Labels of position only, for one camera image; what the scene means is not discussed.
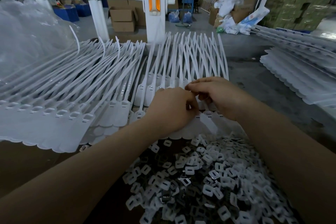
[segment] blue table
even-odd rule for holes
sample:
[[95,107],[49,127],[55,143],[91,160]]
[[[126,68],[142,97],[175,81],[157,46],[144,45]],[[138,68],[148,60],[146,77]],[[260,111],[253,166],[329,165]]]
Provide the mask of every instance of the blue table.
[[[184,2],[183,2],[183,0],[182,0],[182,4],[185,4],[185,5],[188,5],[188,4],[191,4],[191,8],[184,8],[184,11],[185,12],[190,12],[191,14],[193,13],[193,11],[194,11],[194,0],[184,0]],[[168,13],[169,12],[175,12],[176,11],[176,9],[167,9],[167,11],[168,11]]]

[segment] pile of small plastic parts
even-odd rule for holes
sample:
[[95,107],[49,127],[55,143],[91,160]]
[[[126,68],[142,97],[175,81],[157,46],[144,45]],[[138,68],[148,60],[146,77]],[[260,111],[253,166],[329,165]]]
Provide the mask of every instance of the pile of small plastic parts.
[[[158,142],[149,148],[157,153]],[[171,141],[165,140],[170,147]],[[248,140],[199,135],[188,141],[175,163],[156,154],[157,166],[148,157],[138,158],[123,180],[132,185],[126,202],[129,210],[141,205],[145,213],[141,224],[160,219],[176,224],[298,224],[290,202],[276,185],[273,175]]]

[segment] stacked green boxes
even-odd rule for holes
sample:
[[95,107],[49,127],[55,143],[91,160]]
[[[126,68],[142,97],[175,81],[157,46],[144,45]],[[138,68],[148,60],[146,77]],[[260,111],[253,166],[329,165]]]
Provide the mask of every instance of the stacked green boxes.
[[270,13],[259,24],[269,28],[312,31],[328,14],[328,2],[329,0],[267,0],[265,7]]

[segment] hand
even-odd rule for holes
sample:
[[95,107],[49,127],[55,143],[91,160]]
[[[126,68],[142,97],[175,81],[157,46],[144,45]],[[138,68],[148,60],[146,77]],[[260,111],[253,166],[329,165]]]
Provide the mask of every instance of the hand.
[[198,95],[208,104],[214,102],[217,109],[228,119],[237,120],[241,108],[256,101],[251,95],[221,77],[200,78],[189,83],[186,90]]
[[144,118],[151,120],[155,126],[159,126],[163,136],[167,136],[183,128],[198,113],[195,95],[177,87],[159,89]]

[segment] person's left hand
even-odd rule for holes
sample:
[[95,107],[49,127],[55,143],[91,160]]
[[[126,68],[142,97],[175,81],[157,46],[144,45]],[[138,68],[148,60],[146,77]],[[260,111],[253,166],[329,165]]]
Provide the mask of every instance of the person's left hand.
[[177,87],[159,89],[144,118],[158,126],[166,136],[183,128],[198,113],[198,103],[194,94]]

